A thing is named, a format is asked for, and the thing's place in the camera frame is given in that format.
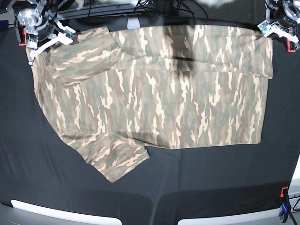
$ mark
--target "camouflage pattern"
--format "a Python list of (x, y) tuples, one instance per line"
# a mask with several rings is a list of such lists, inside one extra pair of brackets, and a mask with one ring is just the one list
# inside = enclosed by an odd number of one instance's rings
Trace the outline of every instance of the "camouflage pattern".
[(167, 149), (261, 140), (272, 40), (179, 25), (85, 31), (39, 55), (36, 96), (58, 136), (114, 182)]

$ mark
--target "camouflage shirt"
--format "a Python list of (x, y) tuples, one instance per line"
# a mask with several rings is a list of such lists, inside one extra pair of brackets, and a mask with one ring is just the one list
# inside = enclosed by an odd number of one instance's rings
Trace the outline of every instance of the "camouflage shirt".
[(114, 182), (149, 158), (145, 145), (259, 143), (272, 40), (225, 26), (101, 27), (32, 69), (58, 136)]

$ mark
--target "t-shirt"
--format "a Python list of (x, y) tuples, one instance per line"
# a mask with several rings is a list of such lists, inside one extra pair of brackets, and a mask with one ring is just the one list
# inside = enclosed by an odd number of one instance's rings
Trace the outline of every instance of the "t-shirt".
[(260, 142), (273, 73), (260, 32), (101, 27), (73, 39), (35, 59), (36, 97), (62, 141), (109, 181), (148, 159), (144, 146)]

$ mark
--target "folded fabric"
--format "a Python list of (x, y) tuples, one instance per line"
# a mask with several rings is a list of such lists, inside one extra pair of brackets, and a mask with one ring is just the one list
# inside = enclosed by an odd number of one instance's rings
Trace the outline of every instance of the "folded fabric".
[(32, 67), (63, 142), (114, 182), (167, 149), (261, 140), (272, 40), (258, 31), (176, 25), (77, 34)]

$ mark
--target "black cloth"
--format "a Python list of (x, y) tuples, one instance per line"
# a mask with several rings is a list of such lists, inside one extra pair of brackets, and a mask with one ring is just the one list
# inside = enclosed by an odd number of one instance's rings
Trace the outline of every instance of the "black cloth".
[[(109, 21), (111, 31), (113, 24), (119, 26), (115, 30), (127, 24), (126, 17), (103, 20)], [(107, 25), (103, 20), (91, 27)], [(140, 21), (143, 26), (152, 19)], [(88, 27), (82, 21), (69, 24), (78, 30)], [(13, 29), (1, 30), (0, 202), (11, 205), (16, 199), (115, 217), (124, 225), (174, 225), (183, 218), (278, 208), (281, 188), (289, 185), (300, 152), (300, 55), (287, 53), (278, 41), (273, 49), (274, 78), (269, 81), (260, 144), (189, 150), (147, 147), (150, 159), (110, 183), (50, 127), (34, 95), (24, 47), (18, 46)]]

